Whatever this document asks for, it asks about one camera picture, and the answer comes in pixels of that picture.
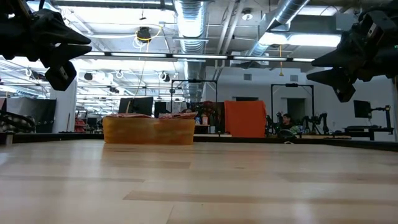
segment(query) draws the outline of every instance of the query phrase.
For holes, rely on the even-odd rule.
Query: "metal frame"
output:
[[[302,87],[310,87],[311,88],[311,99],[312,99],[312,116],[315,116],[315,99],[314,99],[314,87],[313,85],[300,85],[296,83],[287,83],[287,84],[271,84],[271,118],[274,120],[274,86],[285,86],[287,88],[297,88],[299,86]]]
[[[217,80],[196,80],[196,79],[190,79],[190,80],[172,80],[172,88],[171,88],[171,109],[170,112],[173,113],[173,84],[175,82],[188,82],[188,83],[206,83],[206,82],[212,82],[216,84],[216,103],[218,103],[218,82]]]

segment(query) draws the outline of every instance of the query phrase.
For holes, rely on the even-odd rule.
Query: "table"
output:
[[[326,145],[102,140],[0,148],[14,223],[396,223],[398,154]]]
[[[355,138],[369,138],[370,141],[374,141],[374,133],[393,133],[393,131],[394,128],[345,128],[344,134]]]

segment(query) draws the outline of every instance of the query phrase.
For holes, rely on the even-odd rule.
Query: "ventilation duct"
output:
[[[262,18],[262,21],[260,22],[260,26],[263,31],[262,37],[254,44],[247,55],[263,55],[269,47],[266,43],[267,32],[272,29],[277,29],[281,25],[285,25],[285,27],[281,27],[283,31],[288,31],[290,28],[290,22],[309,1],[310,0],[280,0],[277,9]]]
[[[205,34],[206,2],[193,0],[174,1],[175,11],[178,14],[177,25],[180,37],[193,38],[181,40],[180,45],[184,54],[203,54],[205,43],[194,38],[203,38]],[[205,64],[201,62],[184,62],[186,79],[205,79]],[[201,100],[203,84],[188,87],[189,98],[192,102]]]

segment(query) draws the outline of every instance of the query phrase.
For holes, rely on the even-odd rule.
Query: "wall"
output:
[[[274,117],[278,113],[287,112],[286,98],[304,98],[306,101],[305,112],[312,114],[311,95],[303,88],[287,88],[275,86],[274,89]],[[203,100],[215,101],[215,93],[210,88],[206,88]],[[218,101],[233,100],[234,96],[258,97],[266,104],[267,114],[271,115],[271,85],[218,85]]]
[[[274,81],[277,73],[269,73],[269,71],[264,72],[264,70],[253,72],[252,70],[251,73],[254,81],[245,82],[240,80],[240,82],[238,82],[238,79],[241,78],[243,72],[245,71],[236,69],[228,70],[228,73],[222,74],[220,77],[221,82],[218,84],[218,101],[233,100],[234,96],[258,97],[260,100],[265,102],[267,112],[270,114],[271,84],[266,84],[265,80],[271,78],[272,82],[275,83]],[[286,73],[298,73],[298,71],[288,70]],[[258,79],[259,75],[263,76],[261,82]],[[236,82],[232,82],[231,80],[226,82],[229,77],[232,77],[232,80]],[[290,80],[286,80],[286,77],[282,77],[281,80],[285,81],[284,83],[290,83]],[[396,106],[394,105],[393,84],[391,80],[388,80],[386,77],[375,77],[368,83],[357,81],[354,84],[356,93],[354,94],[353,99],[348,103],[340,103],[331,87],[308,81],[306,80],[305,75],[300,74],[299,83],[314,85],[315,114],[319,115],[327,112],[328,127],[332,131],[343,130],[343,128],[347,126],[371,125],[371,123],[386,126],[386,116],[385,113],[381,111],[375,111],[373,113],[371,123],[369,123],[367,119],[355,118],[353,100],[370,101],[374,108],[391,105],[391,124],[393,128],[396,126],[396,118],[394,116]],[[208,86],[205,90],[203,99],[215,101],[215,92]],[[274,118],[278,111],[287,111],[286,98],[305,98],[305,113],[309,116],[312,115],[311,95],[307,91],[303,88],[274,87]],[[376,140],[395,141],[396,136],[388,135],[386,133],[376,133]]]
[[[211,80],[214,74],[214,67],[206,68],[206,79]],[[244,81],[243,74],[252,74],[251,81]],[[298,68],[284,68],[284,76],[280,76],[280,69],[258,69],[250,68],[243,70],[241,68],[226,67],[218,80],[218,101],[233,100],[234,96],[258,97],[264,101],[267,112],[271,113],[271,83],[285,84],[291,83],[290,75],[298,75],[298,82],[306,84],[305,74]],[[203,93],[203,100],[215,101],[215,91],[206,86]],[[306,101],[306,114],[312,114],[311,89],[286,88],[284,86],[275,86],[274,89],[274,117],[278,111],[287,112],[286,98],[303,98]]]
[[[50,99],[57,100],[53,133],[75,130],[77,80],[74,79],[66,91],[50,90]]]
[[[384,107],[391,105],[391,125],[394,128],[395,109],[393,84],[386,77],[374,77],[370,82],[357,81],[354,84],[356,92],[352,99],[347,103],[340,103],[335,92],[330,86],[321,85],[311,81],[308,84],[315,85],[315,113],[328,113],[328,127],[332,130],[343,130],[347,126],[355,125],[379,125],[386,127],[386,114],[383,111],[375,111],[372,113],[371,123],[368,119],[355,118],[353,100],[369,101],[372,108]],[[396,135],[388,135],[387,133],[376,133],[376,141],[395,141]]]

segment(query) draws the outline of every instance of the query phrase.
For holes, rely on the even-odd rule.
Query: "bottle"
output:
[[[208,118],[207,118],[207,116],[205,114],[202,114],[202,116],[201,116],[201,123],[203,125],[207,125],[208,124]]]

